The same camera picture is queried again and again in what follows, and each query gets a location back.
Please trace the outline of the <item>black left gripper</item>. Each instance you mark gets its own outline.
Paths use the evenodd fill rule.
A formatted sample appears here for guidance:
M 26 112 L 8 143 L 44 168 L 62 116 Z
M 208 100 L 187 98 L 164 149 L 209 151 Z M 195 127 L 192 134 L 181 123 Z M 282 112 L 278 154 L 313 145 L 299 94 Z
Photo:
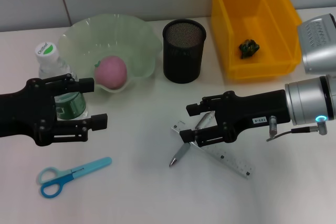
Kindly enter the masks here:
M 89 130 L 107 128 L 107 114 L 58 121 L 54 96 L 94 92 L 94 88 L 93 78 L 76 81 L 70 73 L 44 80 L 29 79 L 21 90 L 1 95 L 1 137 L 26 135 L 38 146 L 86 142 Z

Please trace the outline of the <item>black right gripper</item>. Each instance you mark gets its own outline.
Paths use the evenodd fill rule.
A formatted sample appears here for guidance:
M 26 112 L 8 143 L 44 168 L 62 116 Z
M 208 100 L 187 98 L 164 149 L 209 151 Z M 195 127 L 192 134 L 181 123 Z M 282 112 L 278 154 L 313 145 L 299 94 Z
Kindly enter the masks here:
M 238 135 L 255 127 L 269 125 L 269 118 L 275 116 L 277 123 L 290 122 L 284 90 L 239 97 L 233 91 L 203 97 L 199 104 L 186 106 L 189 116 L 215 111 L 217 126 L 199 130 L 182 130 L 184 143 L 196 143 L 199 147 L 217 143 L 232 143 Z

